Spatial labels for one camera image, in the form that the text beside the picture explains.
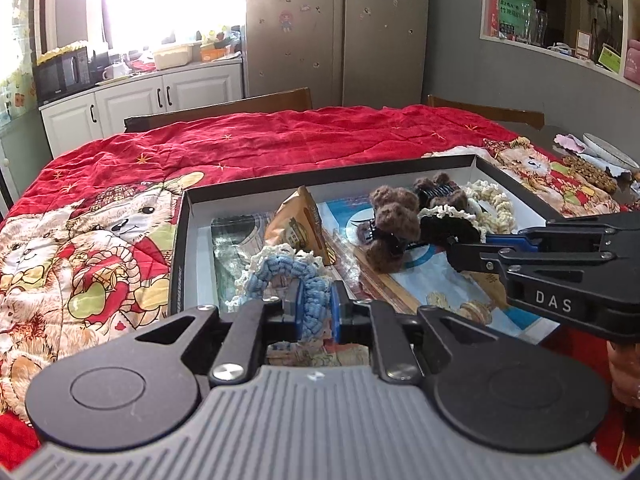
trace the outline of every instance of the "snack package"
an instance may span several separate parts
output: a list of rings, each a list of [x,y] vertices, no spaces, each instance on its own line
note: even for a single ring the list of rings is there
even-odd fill
[[[267,225],[264,243],[272,246],[289,244],[296,250],[313,251],[315,256],[322,256],[326,266],[333,265],[335,261],[330,257],[322,236],[318,206],[305,186],[300,186],[282,203]]]

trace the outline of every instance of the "cartoon girl sticker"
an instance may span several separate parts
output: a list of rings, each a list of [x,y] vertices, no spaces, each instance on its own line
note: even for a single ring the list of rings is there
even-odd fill
[[[290,10],[283,10],[279,17],[280,26],[283,32],[291,32],[293,30],[293,14]]]

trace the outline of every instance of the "gray cabinet door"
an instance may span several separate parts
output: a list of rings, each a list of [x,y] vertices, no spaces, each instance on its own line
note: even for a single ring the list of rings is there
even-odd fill
[[[342,0],[247,0],[249,96],[309,87],[340,104]]]
[[[418,104],[429,0],[345,0],[345,106]]]

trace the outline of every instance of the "gray wall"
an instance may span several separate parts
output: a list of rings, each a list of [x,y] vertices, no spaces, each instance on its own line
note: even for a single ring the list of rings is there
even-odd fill
[[[575,63],[480,40],[482,0],[430,0],[424,95],[539,110],[640,159],[640,92]]]
[[[58,46],[87,40],[86,0],[56,0]]]

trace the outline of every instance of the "cabinet door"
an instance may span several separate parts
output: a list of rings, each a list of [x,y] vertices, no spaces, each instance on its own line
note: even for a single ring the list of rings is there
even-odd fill
[[[122,133],[124,119],[139,115],[161,114],[166,111],[161,76],[140,81],[127,81],[111,88],[98,90],[95,93],[95,101],[105,138]]]
[[[54,157],[90,140],[102,138],[94,94],[74,97],[45,108],[42,121]]]
[[[209,66],[163,75],[168,110],[187,110],[242,99],[240,67],[240,64]]]

